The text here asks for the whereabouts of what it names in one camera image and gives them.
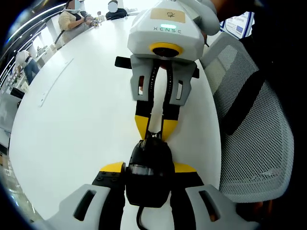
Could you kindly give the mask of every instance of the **white table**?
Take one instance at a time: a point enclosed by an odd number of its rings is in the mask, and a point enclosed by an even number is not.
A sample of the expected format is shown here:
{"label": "white table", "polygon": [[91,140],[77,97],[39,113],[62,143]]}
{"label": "white table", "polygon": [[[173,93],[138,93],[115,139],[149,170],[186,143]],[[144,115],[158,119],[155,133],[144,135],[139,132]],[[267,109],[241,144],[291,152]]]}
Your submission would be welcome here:
{"label": "white table", "polygon": [[[24,193],[45,219],[82,184],[91,184],[103,166],[128,164],[140,140],[130,92],[132,71],[114,66],[116,56],[131,55],[127,40],[133,19],[103,22],[70,41],[45,64],[22,100],[10,159]],[[151,131],[160,127],[165,84],[162,69],[156,79]],[[219,126],[203,69],[191,85],[178,127],[167,142],[174,161],[193,166],[204,183],[218,188]],[[137,229],[137,209],[126,201],[122,229]],[[169,203],[161,209],[146,208],[142,222],[151,230],[172,229]]]}

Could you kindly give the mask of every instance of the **black strap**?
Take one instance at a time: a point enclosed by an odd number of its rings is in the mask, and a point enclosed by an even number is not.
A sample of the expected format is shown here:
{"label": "black strap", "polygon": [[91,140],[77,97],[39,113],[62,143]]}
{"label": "black strap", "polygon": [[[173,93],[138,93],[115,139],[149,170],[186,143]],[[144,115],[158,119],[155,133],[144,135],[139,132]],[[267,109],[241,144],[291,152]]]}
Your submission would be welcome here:
{"label": "black strap", "polygon": [[244,83],[235,101],[222,119],[221,128],[226,134],[232,135],[242,124],[253,107],[268,74],[267,71],[258,70]]}
{"label": "black strap", "polygon": [[28,62],[28,60],[30,59],[31,56],[28,56],[25,60],[25,62]]}
{"label": "black strap", "polygon": [[54,42],[54,44],[56,44],[59,40],[59,38],[61,37],[61,35],[65,32],[65,30],[62,30],[61,33],[58,35],[56,41]]}

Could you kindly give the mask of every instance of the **label sticker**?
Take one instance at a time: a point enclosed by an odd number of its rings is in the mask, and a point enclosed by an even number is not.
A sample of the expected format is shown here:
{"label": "label sticker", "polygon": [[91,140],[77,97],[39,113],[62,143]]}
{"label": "label sticker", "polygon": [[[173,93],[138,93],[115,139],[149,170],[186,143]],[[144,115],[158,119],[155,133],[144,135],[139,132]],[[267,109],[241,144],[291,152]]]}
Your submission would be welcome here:
{"label": "label sticker", "polygon": [[153,8],[150,18],[186,23],[186,14],[183,11],[176,11],[164,8]]}

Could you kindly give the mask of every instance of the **xense logo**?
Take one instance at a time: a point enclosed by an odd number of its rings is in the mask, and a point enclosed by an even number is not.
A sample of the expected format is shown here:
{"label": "xense logo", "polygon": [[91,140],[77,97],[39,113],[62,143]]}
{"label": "xense logo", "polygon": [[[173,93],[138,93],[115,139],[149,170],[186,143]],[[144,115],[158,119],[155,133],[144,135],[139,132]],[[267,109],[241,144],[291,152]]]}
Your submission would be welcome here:
{"label": "xense logo", "polygon": [[160,27],[160,28],[154,27],[153,30],[156,30],[156,31],[160,30],[160,31],[172,32],[172,33],[179,33],[179,34],[181,34],[181,32],[182,32],[181,30],[170,29],[170,28],[163,28],[163,27]]}

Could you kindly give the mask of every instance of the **white shirt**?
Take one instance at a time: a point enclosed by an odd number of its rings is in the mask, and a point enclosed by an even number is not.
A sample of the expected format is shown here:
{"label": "white shirt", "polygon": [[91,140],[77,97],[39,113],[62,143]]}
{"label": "white shirt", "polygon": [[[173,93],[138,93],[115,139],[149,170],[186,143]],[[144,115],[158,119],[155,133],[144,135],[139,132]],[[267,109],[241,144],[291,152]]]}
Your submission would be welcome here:
{"label": "white shirt", "polygon": [[30,53],[26,50],[18,52],[16,55],[16,66],[21,65],[24,69],[32,59],[30,58],[28,62],[26,62],[26,59],[28,58],[28,56],[30,56]]}

